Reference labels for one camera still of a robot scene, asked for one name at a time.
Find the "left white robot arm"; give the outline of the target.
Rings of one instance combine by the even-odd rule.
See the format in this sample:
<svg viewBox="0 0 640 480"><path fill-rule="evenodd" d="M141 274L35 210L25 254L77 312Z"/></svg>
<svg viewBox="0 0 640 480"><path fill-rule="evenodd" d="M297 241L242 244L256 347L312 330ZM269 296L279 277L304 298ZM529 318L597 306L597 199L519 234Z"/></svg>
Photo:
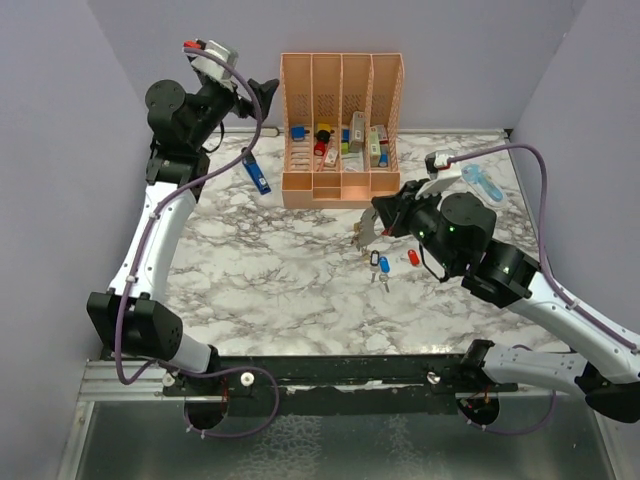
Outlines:
<svg viewBox="0 0 640 480"><path fill-rule="evenodd" d="M235 88L205 80L191 94L174 80L155 82L145 95L152 130L143 209L127 255L104 292L93 292L87 313L103 345L114 353L161 361L186 372L186 382L206 395L220 385L215 347L187 335L164 304L168 271L182 230L209 172L205 141L223 129L228 113L268 114L276 79L249 80L258 106Z"/></svg>

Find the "red handled key organizer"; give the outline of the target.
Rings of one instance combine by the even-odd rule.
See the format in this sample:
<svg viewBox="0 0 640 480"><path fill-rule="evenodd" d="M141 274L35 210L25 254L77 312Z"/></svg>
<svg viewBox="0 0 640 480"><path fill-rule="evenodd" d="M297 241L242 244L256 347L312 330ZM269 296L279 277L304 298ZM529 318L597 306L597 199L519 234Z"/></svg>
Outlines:
<svg viewBox="0 0 640 480"><path fill-rule="evenodd" d="M368 247L382 236L385 230L379 213L373 207L363 211L360 219L353 225L353 235L351 245L358 253L364 256L368 252Z"/></svg>

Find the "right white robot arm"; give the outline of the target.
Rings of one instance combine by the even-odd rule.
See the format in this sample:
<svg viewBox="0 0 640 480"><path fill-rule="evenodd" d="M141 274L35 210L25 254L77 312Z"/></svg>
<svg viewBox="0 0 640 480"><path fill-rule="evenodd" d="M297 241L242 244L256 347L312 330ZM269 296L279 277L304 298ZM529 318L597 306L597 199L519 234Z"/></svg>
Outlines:
<svg viewBox="0 0 640 480"><path fill-rule="evenodd" d="M422 195L425 180L372 200L386 235L414 237L421 253L460 278L473 296L536 323L569 346L566 353L518 350L475 340L459 367L461 383L525 384L582 397L601 415L639 420L639 337L545 277L540 262L493 239L497 215L475 195Z"/></svg>

